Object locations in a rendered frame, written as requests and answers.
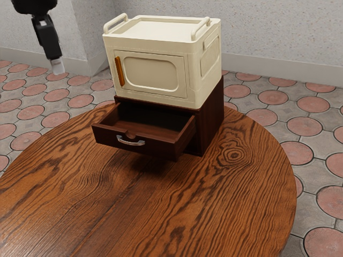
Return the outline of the dark wooden small cabinet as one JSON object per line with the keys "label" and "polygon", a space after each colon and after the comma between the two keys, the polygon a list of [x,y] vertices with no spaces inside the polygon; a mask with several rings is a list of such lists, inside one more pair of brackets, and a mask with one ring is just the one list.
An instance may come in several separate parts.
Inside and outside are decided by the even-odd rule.
{"label": "dark wooden small cabinet", "polygon": [[115,97],[115,102],[116,104],[121,102],[132,102],[153,107],[179,110],[194,115],[196,122],[195,135],[186,146],[183,153],[196,156],[204,155],[224,119],[222,79],[219,80],[204,104],[198,109],[175,107],[172,105],[152,103],[141,100],[132,100],[119,96]]}

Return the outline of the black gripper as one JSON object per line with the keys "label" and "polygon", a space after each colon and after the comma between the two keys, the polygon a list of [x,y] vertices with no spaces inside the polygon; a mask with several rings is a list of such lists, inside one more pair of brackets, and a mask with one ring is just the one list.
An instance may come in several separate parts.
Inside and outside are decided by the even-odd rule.
{"label": "black gripper", "polygon": [[57,0],[11,0],[20,14],[31,14],[32,24],[40,46],[43,47],[54,75],[65,72],[62,51],[54,23],[48,13],[57,6]]}

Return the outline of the cream box with lid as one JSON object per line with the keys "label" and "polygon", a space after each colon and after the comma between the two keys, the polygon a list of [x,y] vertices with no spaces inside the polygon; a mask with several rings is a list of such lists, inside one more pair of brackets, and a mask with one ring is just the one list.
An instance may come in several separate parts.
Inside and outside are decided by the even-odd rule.
{"label": "cream box with lid", "polygon": [[102,37],[118,97],[198,109],[221,79],[218,18],[122,13]]}

